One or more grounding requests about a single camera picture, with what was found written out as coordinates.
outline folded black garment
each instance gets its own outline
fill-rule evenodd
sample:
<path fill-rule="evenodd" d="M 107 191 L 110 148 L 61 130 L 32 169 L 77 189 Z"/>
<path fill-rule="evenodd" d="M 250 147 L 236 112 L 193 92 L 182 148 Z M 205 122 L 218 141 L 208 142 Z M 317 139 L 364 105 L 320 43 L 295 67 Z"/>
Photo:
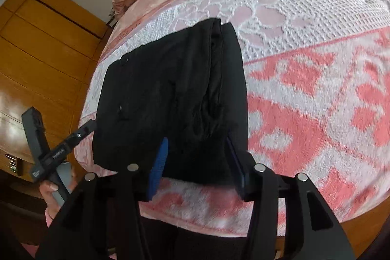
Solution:
<path fill-rule="evenodd" d="M 150 169 L 164 137 L 163 176 L 232 184 L 227 133 L 247 151 L 248 114 L 241 50 L 233 26 L 207 19 L 142 45 L 106 73 L 92 142 L 94 163 Z"/>

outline metal screw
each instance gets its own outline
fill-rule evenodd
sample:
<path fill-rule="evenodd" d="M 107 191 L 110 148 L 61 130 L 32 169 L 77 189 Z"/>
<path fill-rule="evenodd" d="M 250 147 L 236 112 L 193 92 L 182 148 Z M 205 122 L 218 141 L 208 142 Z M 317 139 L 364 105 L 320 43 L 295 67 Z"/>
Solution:
<path fill-rule="evenodd" d="M 136 163 L 132 163 L 132 164 L 129 164 L 127 166 L 127 170 L 129 170 L 130 172 L 134 172 L 134 171 L 137 171 L 138 170 L 138 164 Z"/>
<path fill-rule="evenodd" d="M 309 177 L 305 173 L 298 173 L 298 180 L 302 182 L 306 182 Z"/>
<path fill-rule="evenodd" d="M 258 172 L 264 172 L 266 170 L 266 166 L 261 163 L 255 164 L 255 170 Z"/>
<path fill-rule="evenodd" d="M 85 178 L 85 180 L 86 181 L 92 181 L 94 178 L 95 178 L 95 173 L 92 173 L 92 172 L 90 172 L 90 173 L 87 173 L 85 176 L 84 176 L 84 178 Z"/>

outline bed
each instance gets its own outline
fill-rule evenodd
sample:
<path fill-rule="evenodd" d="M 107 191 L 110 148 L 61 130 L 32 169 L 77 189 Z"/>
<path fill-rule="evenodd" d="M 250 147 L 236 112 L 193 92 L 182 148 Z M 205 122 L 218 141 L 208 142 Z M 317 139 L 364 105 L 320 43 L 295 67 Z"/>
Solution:
<path fill-rule="evenodd" d="M 113 0 L 119 21 L 91 80 L 94 119 L 108 66 L 123 54 L 219 17 L 235 27 L 248 90 L 249 149 L 278 174 L 305 172 L 339 221 L 390 195 L 390 0 Z M 93 135 L 75 149 L 89 172 Z M 167 179 L 141 215 L 243 237 L 252 204 L 234 189 Z M 278 234 L 285 230 L 280 200 Z"/>

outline finger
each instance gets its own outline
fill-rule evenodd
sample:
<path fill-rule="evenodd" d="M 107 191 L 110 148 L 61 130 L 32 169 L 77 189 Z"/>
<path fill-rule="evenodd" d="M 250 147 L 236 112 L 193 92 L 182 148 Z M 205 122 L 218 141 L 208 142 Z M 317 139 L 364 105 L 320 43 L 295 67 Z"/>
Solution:
<path fill-rule="evenodd" d="M 42 194 L 42 192 L 54 192 L 58 190 L 58 186 L 54 184 L 53 182 L 50 182 L 48 180 L 44 180 L 40 186 L 39 186 L 39 191 Z"/>
<path fill-rule="evenodd" d="M 60 206 L 53 197 L 53 192 L 58 189 L 58 186 L 49 181 L 43 181 L 39 186 L 40 193 L 42 194 L 43 199 L 45 200 L 48 208 L 59 210 Z"/>
<path fill-rule="evenodd" d="M 75 167 L 72 166 L 72 180 L 68 186 L 68 189 L 73 192 L 73 190 L 76 188 L 77 186 L 77 178 L 76 178 L 76 171 L 75 171 Z"/>

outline wooden wardrobe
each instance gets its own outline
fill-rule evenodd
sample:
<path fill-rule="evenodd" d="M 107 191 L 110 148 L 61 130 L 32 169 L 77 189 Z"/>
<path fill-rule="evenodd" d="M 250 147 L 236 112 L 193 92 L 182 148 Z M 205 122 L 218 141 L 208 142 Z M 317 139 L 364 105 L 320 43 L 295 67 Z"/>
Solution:
<path fill-rule="evenodd" d="M 0 169 L 31 180 L 21 122 L 29 107 L 42 113 L 50 147 L 77 129 L 110 31 L 71 0 L 6 0 L 0 7 Z"/>

